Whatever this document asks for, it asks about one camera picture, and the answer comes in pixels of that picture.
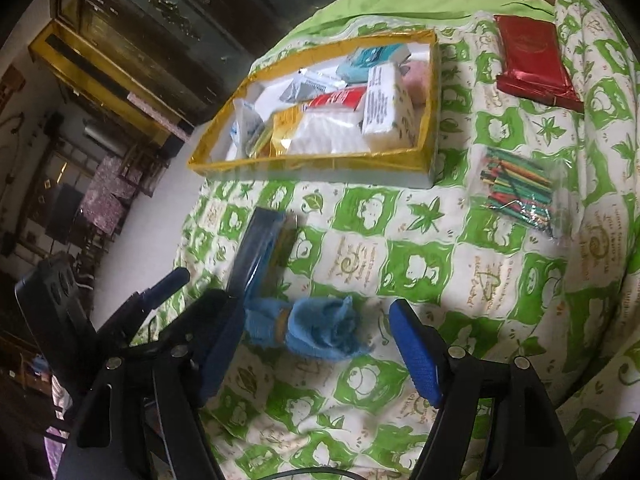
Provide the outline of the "teal tissue pack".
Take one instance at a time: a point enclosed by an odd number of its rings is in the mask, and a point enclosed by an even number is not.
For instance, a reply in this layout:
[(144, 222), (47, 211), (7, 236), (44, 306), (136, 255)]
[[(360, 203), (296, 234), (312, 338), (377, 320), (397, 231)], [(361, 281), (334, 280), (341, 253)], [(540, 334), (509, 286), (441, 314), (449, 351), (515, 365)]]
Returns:
[(388, 44), (381, 47), (357, 48), (338, 64), (336, 76), (346, 84), (364, 84), (368, 81), (369, 70), (385, 63), (396, 65), (410, 56), (406, 44)]

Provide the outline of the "silver white foil sachet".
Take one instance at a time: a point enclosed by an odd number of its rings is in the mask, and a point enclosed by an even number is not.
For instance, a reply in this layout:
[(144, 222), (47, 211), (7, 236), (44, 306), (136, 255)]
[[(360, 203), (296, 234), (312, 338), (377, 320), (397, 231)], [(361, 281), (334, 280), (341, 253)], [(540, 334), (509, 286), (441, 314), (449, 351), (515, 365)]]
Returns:
[(302, 68), (283, 90), (279, 100), (288, 104), (312, 101), (317, 96), (341, 90), (346, 86), (343, 79)]

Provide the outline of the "bag of coloured sticks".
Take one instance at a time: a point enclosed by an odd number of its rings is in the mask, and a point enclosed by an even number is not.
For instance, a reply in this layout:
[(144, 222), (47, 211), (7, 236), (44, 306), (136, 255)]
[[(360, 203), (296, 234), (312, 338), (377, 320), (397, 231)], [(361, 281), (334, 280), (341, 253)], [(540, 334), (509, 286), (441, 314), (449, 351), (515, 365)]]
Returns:
[(490, 146), (472, 173), (471, 197), (477, 205), (562, 240), (573, 229), (572, 172), (562, 158), (539, 159)]

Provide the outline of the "blue white foil sachet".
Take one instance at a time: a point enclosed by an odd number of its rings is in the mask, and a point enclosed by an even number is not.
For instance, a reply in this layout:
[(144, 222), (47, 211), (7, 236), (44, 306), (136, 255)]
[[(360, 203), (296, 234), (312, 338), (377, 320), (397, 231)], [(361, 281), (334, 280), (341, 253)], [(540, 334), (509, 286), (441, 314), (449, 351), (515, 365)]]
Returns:
[(233, 145), (236, 147), (236, 159), (248, 158), (246, 154), (247, 141), (253, 136), (255, 130), (264, 121), (262, 116), (255, 110), (252, 103), (244, 99), (233, 101), (234, 119), (232, 122), (230, 136)]

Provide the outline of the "black item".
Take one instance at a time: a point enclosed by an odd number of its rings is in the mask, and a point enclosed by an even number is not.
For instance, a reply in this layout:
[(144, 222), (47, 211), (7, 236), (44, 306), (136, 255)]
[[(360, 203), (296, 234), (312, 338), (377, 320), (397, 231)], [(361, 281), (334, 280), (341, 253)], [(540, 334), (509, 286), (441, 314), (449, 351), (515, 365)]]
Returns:
[(298, 219), (292, 212), (256, 207), (232, 262), (228, 295), (239, 301), (259, 297), (276, 273), (297, 227)]

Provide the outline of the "red wrapped packet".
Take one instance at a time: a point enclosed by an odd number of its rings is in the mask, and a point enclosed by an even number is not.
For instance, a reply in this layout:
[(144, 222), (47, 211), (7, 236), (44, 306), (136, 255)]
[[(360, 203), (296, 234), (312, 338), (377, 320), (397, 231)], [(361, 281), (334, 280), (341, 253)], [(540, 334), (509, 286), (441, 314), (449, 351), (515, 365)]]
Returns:
[(562, 62), (555, 26), (525, 16), (496, 15), (503, 71), (497, 88), (510, 96), (582, 113), (584, 103)]

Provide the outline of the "small bag yellow green sticks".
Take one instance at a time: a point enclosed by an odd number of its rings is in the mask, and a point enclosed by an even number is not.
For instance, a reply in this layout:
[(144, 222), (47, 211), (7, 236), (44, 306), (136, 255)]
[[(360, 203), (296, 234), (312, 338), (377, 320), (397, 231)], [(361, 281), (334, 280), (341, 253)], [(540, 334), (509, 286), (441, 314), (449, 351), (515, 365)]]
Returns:
[(272, 132), (273, 123), (271, 119), (268, 119), (255, 130), (253, 136), (247, 141), (246, 154), (248, 158), (261, 158), (269, 154)]

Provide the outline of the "yellow-dotted tissue pack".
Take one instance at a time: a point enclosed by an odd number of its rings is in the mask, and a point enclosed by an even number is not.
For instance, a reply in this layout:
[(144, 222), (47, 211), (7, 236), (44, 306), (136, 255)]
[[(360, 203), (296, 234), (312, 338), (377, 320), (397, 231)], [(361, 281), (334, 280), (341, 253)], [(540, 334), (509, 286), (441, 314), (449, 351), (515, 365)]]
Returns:
[(413, 104), (394, 63), (369, 70), (362, 136), (372, 153), (406, 150), (416, 144)]

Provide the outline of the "floral covered chair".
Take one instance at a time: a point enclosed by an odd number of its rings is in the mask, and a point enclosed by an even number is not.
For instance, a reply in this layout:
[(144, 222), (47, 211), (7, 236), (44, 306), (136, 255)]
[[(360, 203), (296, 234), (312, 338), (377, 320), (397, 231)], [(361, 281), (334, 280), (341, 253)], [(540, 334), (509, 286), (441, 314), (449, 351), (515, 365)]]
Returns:
[(142, 178), (142, 170), (122, 169), (119, 157), (105, 155), (80, 202), (82, 216), (100, 232), (112, 236), (124, 218), (125, 204), (134, 198)]

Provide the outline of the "white tissue pack red label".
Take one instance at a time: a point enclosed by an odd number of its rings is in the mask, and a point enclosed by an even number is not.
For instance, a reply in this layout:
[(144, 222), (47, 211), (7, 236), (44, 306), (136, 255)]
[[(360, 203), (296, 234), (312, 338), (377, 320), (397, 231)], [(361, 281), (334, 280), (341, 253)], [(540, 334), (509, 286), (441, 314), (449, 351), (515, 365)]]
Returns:
[(362, 136), (366, 86), (351, 86), (317, 96), (306, 105), (288, 156), (369, 153)]

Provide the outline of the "pink fluffy pouch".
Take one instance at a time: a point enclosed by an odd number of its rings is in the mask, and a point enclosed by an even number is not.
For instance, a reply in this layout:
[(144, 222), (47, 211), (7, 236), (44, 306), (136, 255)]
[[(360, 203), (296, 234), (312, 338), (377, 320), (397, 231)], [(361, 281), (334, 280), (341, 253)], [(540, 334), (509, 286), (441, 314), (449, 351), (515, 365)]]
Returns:
[(411, 102), (414, 106), (424, 106), (430, 96), (430, 66), (423, 60), (409, 60), (399, 67)]

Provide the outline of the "green patterned quilt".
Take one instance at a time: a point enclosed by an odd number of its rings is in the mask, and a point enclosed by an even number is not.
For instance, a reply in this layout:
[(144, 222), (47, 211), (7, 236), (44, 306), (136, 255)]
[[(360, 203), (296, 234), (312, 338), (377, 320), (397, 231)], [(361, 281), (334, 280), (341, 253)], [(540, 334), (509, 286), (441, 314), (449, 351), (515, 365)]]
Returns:
[[(555, 26), (582, 113), (497, 88), (496, 15)], [(338, 0), (259, 61), (371, 32), (431, 28), (442, 59), (442, 119), (428, 190), (372, 184), (206, 180), (176, 263), (185, 289), (157, 313), (167, 326), (226, 284), (256, 207), (299, 220), (269, 292), (347, 297), (370, 352), (346, 362), (243, 344), (201, 420), (230, 479), (295, 468), (352, 468), (405, 479), (435, 410), (416, 392), (390, 334), (405, 298), (448, 344), (491, 361), (528, 359), (559, 409), (579, 478), (597, 479), (639, 415), (639, 64), (600, 0)], [(552, 240), (477, 205), (485, 148), (564, 159), (575, 197), (570, 237)]]

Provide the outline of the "white foam tray gold tape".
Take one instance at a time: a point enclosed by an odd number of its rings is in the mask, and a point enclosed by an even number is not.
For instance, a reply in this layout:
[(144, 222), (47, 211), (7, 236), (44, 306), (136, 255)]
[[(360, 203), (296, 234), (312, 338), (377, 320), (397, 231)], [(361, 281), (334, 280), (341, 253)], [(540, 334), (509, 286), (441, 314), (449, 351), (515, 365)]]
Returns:
[(438, 120), (434, 32), (352, 37), (246, 77), (208, 124), (189, 167), (226, 180), (431, 188)]

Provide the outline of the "wooden glass door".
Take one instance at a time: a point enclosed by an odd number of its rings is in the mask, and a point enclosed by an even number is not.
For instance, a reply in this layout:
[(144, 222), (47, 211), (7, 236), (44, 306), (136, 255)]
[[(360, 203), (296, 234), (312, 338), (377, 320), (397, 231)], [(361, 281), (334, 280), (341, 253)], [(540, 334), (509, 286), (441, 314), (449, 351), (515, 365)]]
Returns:
[(255, 58), (333, 1), (52, 0), (52, 12), (192, 129)]

